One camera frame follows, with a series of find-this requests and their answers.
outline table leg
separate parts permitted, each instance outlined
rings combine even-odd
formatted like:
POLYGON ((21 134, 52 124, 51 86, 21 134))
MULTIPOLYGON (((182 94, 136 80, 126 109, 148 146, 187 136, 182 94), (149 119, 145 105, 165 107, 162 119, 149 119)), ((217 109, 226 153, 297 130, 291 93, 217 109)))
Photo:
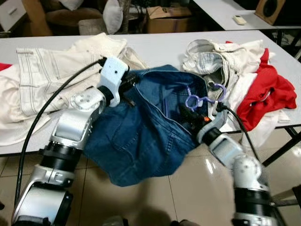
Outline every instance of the table leg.
POLYGON ((285 152, 294 147, 297 143, 301 141, 301 132, 297 133, 294 128, 286 128, 286 131, 290 134, 292 139, 287 142, 283 147, 281 147, 278 151, 272 154, 266 161, 263 162, 265 167, 269 166, 272 162, 278 159, 285 152))
POLYGON ((291 43, 291 46, 295 47, 295 45, 298 43, 299 39, 301 39, 301 30, 298 32, 296 37, 293 39, 293 41, 291 43))
POLYGON ((298 206, 299 203, 296 199, 291 200, 274 200, 274 205, 277 207, 284 207, 284 206, 298 206))
POLYGON ((301 58, 301 48, 298 51, 298 53, 295 55, 295 59, 298 60, 300 62, 300 58, 301 58))
POLYGON ((301 185, 293 187, 293 192, 297 198, 298 204, 301 208, 301 185))
POLYGON ((284 192, 281 192, 281 193, 278 193, 278 194, 274 195, 272 197, 272 199, 273 200, 282 200, 282 199, 287 199, 287 198, 289 198, 291 196, 294 196, 294 195, 295 194, 294 194, 293 190, 292 189, 288 189, 288 190, 286 190, 284 192))
POLYGON ((277 219, 278 226, 286 226, 286 223, 277 207, 273 209, 274 217, 277 219))
POLYGON ((281 42, 282 42, 282 34, 283 34, 282 30, 279 29, 277 31, 277 45, 280 47, 281 47, 281 42))

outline black cable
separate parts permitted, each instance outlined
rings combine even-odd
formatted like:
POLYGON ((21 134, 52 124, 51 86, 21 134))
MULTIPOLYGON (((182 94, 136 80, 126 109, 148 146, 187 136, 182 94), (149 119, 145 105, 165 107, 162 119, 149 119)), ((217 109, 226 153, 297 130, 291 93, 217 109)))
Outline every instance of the black cable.
POLYGON ((40 117, 42 116, 42 114, 44 113, 45 109, 48 107, 48 105, 51 103, 51 101, 53 101, 53 99, 73 80, 75 79, 79 74, 81 74, 82 72, 84 72, 85 70, 87 70, 88 68, 92 67, 95 64, 100 64, 101 66, 103 66, 104 62, 106 61, 106 58, 104 57, 101 60, 97 60, 89 65, 87 65, 86 67, 82 68, 81 70, 79 70, 78 72, 76 72, 72 77, 70 77, 63 85, 61 85, 61 87, 49 98, 49 100, 43 105, 43 107, 41 108, 41 110, 39 111, 39 113, 37 114, 36 118, 34 119, 32 126, 30 127, 27 136, 25 138, 23 147, 22 147, 22 151, 21 151, 21 157, 20 157, 20 161, 19 161, 19 170, 18 170, 18 176, 17 176, 17 183, 16 183, 16 193, 15 193, 15 205, 17 205, 18 199, 20 197, 20 191, 21 191, 21 182, 22 182, 22 173, 23 173, 23 166, 24 166, 24 158, 25 158, 25 152, 26 152, 26 148, 28 146, 28 142, 29 139, 33 133, 33 130, 35 128, 35 126, 37 125, 40 117))
POLYGON ((219 108, 220 110, 228 110, 228 111, 231 112, 231 114, 236 118, 237 122, 239 123, 240 129, 241 129, 241 130, 245 133, 245 135, 246 135, 246 138, 247 138, 247 140, 248 140, 248 142, 249 142, 249 144, 250 144, 250 147, 251 147, 251 149, 252 149, 252 151, 253 151, 253 153, 254 153, 255 158, 259 161, 259 157, 258 157, 258 155, 257 155, 257 153, 256 153, 256 151, 255 151, 255 148, 254 148, 254 146, 253 146, 253 143, 251 142, 251 139, 250 139, 250 137, 249 137, 249 134, 248 134, 248 132, 246 131, 246 128, 245 128, 243 122, 241 121, 240 117, 239 117, 232 109, 230 109, 229 107, 227 107, 226 105, 224 105, 222 102, 219 102, 218 107, 217 107, 217 111, 219 111, 218 108, 219 108))

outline denim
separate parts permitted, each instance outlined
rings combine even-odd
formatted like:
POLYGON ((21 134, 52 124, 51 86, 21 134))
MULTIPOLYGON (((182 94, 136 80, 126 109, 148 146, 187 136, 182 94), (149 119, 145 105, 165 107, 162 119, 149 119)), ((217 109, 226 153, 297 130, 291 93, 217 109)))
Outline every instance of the denim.
MULTIPOLYGON (((185 155, 198 145, 179 112, 179 105, 188 96, 186 86, 192 94, 207 95, 202 78, 170 65, 130 73, 140 78, 125 92, 135 106, 121 100, 118 106, 106 108, 93 124, 84 150, 118 186, 175 172, 185 155)), ((204 115, 207 111, 207 102, 197 109, 204 115)))

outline jeans pocket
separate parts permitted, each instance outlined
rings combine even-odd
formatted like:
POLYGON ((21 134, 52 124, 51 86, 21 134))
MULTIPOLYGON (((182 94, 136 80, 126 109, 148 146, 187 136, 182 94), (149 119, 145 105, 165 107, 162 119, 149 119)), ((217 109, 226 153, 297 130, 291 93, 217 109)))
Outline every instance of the jeans pocket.
POLYGON ((141 136, 144 128, 137 108, 127 107, 121 124, 115 129, 112 136, 112 145, 115 149, 127 152, 134 160, 138 155, 138 143, 146 137, 141 136))
POLYGON ((162 162, 152 176, 172 175, 183 163, 185 155, 194 148, 193 144, 183 142, 177 135, 169 134, 164 155, 162 155, 162 162))

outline floor tile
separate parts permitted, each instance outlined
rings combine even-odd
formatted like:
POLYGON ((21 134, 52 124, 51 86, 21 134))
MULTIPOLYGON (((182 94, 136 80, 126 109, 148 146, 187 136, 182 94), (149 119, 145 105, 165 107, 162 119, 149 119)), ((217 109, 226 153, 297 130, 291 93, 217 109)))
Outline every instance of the floor tile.
MULTIPOLYGON (((6 221, 7 224, 3 224, 4 226, 10 225, 11 217, 13 214, 16 179, 17 177, 0 178, 0 200, 5 205, 5 208, 3 210, 0 210, 0 218, 2 218, 2 221, 6 221)), ((28 179, 29 175, 23 176, 21 187, 22 190, 26 185, 28 179)))
MULTIPOLYGON (((31 174, 34 166, 41 163, 43 156, 41 154, 27 154, 24 160, 23 175, 31 174)), ((10 177, 18 175, 20 156, 8 157, 7 164, 2 172, 2 177, 10 177)), ((85 169, 87 158, 82 155, 76 169, 85 169)))
POLYGON ((242 133, 231 133, 231 134, 228 134, 229 137, 231 137, 233 140, 239 142, 241 140, 241 137, 242 137, 242 133))
POLYGON ((301 127, 300 126, 294 127, 294 129, 296 130, 297 133, 301 132, 301 127))
POLYGON ((299 206, 280 207, 279 211, 286 223, 286 226, 299 226, 301 222, 301 214, 299 206))
POLYGON ((79 225, 101 225, 115 215, 127 218, 130 225, 169 225, 176 215, 168 177, 118 187, 99 168, 87 169, 79 225))
POLYGON ((0 157, 0 176, 2 174, 7 159, 8 159, 7 157, 0 157))
POLYGON ((192 157, 192 156, 206 156, 206 155, 211 155, 211 154, 209 152, 208 146, 202 143, 200 146, 190 151, 186 156, 192 157))
POLYGON ((262 150, 257 150, 257 154, 258 154, 260 161, 264 162, 278 150, 279 150, 279 148, 262 149, 262 150))
POLYGON ((292 149, 267 168, 272 194, 277 194, 301 184, 301 153, 292 149))
MULTIPOLYGON (((301 184, 301 154, 286 152, 267 168, 271 194, 276 195, 301 184)), ((281 207, 280 212, 288 226, 300 225, 299 206, 281 207)))
POLYGON ((92 168, 92 167, 98 167, 98 166, 91 159, 88 159, 87 168, 92 168))
POLYGON ((271 149, 271 148, 281 148, 291 139, 290 135, 285 129, 275 129, 269 136, 267 141, 260 147, 260 150, 271 149))
POLYGON ((201 226, 230 226, 234 213, 232 177, 214 157, 185 158, 170 176, 178 220, 201 226))
MULTIPOLYGON (((70 192, 73 194, 74 198, 72 201, 71 212, 66 224, 67 226, 76 226, 78 224, 80 207, 81 207, 82 190, 83 190, 84 180, 85 180, 85 172, 86 169, 78 169, 75 171, 76 178, 73 186, 70 189, 70 192)), ((30 175, 23 176, 22 189, 24 185, 27 183, 29 177, 30 175)), ((0 211, 0 216, 3 217, 7 222, 10 222, 12 212, 13 212, 15 188, 16 188, 16 177, 0 178, 0 200, 6 205, 4 210, 0 211)))
POLYGON ((82 193, 84 189, 86 169, 75 170, 75 180, 69 192, 73 194, 71 212, 66 226, 77 226, 79 223, 80 208, 82 202, 82 193))

